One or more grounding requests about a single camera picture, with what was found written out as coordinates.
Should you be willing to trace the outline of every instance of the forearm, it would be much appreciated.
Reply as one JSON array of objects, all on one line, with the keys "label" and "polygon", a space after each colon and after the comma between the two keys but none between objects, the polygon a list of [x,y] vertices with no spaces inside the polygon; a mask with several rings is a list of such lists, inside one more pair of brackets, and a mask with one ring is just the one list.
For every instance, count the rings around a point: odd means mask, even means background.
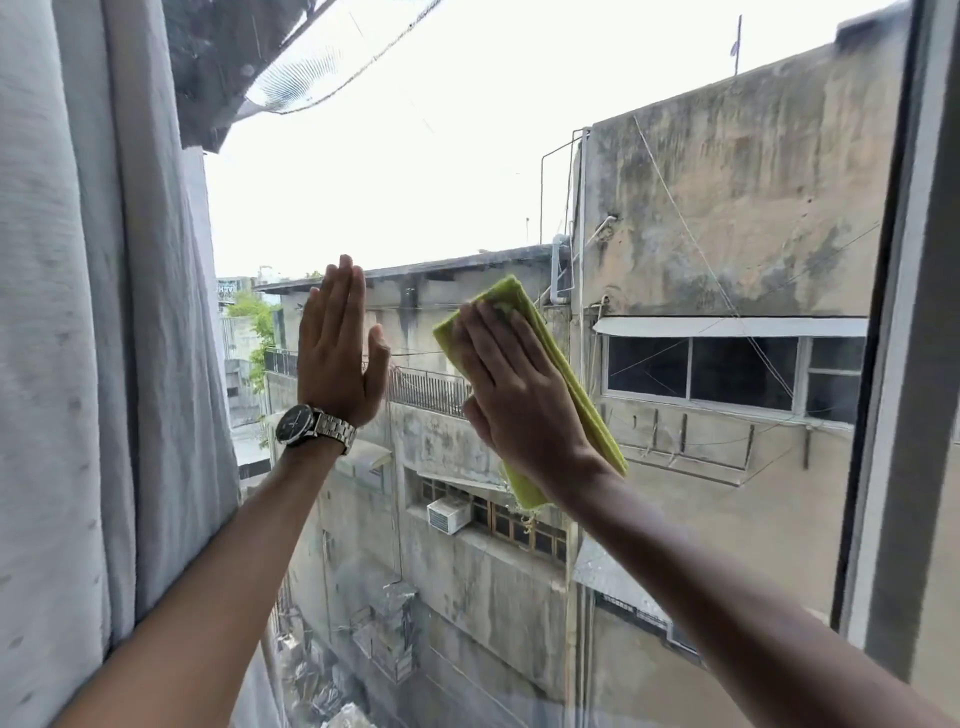
[{"label": "forearm", "polygon": [[290,449],[58,719],[226,725],[310,508],[343,446]]},{"label": "forearm", "polygon": [[611,469],[586,478],[563,489],[562,506],[690,634],[754,725],[954,725],[789,597],[666,522]]}]

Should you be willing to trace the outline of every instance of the curtain fold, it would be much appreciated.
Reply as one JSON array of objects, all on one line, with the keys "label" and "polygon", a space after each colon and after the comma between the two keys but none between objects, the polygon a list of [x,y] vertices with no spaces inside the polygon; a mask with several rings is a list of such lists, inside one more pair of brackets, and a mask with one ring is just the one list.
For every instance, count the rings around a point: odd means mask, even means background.
[{"label": "curtain fold", "polygon": [[[0,4],[0,725],[42,726],[237,505],[160,0]],[[282,724],[264,649],[232,724]]]}]

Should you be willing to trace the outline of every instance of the yellow cloth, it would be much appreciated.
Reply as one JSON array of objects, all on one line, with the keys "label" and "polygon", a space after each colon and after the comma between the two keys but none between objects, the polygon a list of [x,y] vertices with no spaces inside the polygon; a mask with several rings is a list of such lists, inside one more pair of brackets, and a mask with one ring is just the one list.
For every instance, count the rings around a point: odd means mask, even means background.
[{"label": "yellow cloth", "polygon": [[[627,461],[624,460],[623,453],[620,452],[620,448],[604,424],[600,413],[597,412],[596,407],[593,406],[593,402],[589,400],[584,388],[580,385],[580,382],[577,381],[577,377],[573,374],[573,370],[560,351],[560,347],[557,346],[556,340],[546,327],[546,323],[523,290],[523,286],[520,285],[520,281],[516,279],[516,276],[508,276],[501,280],[489,290],[481,293],[477,297],[477,300],[479,299],[490,301],[504,311],[510,311],[515,308],[530,322],[530,326],[533,327],[534,333],[543,344],[547,356],[550,357],[550,361],[557,367],[566,382],[566,388],[573,398],[573,403],[577,408],[577,414],[580,415],[580,422],[584,426],[590,443],[603,455],[608,463],[613,465],[621,474],[626,474]],[[433,329],[433,335],[437,339],[437,343],[440,344],[440,348],[444,350],[444,353],[450,361],[453,362],[453,365],[463,373],[464,371],[460,363],[451,355],[453,322],[456,321],[459,315],[460,313],[457,312],[441,324],[438,324]],[[514,489],[516,502],[519,503],[521,508],[531,510],[548,502],[546,496],[540,491],[540,488],[529,478],[518,473],[515,469],[511,468],[508,463],[504,463],[503,466],[510,486]]]}]

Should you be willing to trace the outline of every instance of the rooftop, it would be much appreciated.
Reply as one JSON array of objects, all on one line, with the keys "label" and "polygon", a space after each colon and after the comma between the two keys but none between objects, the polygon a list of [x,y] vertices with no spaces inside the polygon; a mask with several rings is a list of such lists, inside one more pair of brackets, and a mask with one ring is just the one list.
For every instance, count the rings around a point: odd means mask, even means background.
[{"label": "rooftop", "polygon": [[[519,263],[529,260],[549,260],[552,252],[550,245],[531,245],[526,248],[512,248],[508,251],[491,251],[463,257],[451,257],[446,260],[430,260],[425,263],[397,265],[392,268],[377,268],[366,271],[367,280],[398,279],[406,276],[428,276],[442,278],[443,274],[457,271],[491,268],[506,263]],[[323,276],[308,279],[282,280],[277,283],[265,283],[254,287],[256,291],[274,294],[288,294],[309,291],[319,285]]]}]

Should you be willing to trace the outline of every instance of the green foliage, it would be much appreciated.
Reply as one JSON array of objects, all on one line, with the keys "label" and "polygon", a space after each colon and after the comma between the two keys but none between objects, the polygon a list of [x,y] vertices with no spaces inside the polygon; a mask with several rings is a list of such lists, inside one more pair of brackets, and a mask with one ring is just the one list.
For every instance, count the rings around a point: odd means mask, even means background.
[{"label": "green foliage", "polygon": [[273,312],[277,309],[279,306],[266,304],[252,291],[239,291],[236,295],[236,303],[228,310],[229,316],[252,316],[253,330],[260,339],[260,346],[250,355],[250,381],[253,383],[254,392],[263,391],[264,376],[267,371],[266,350],[276,346]]}]

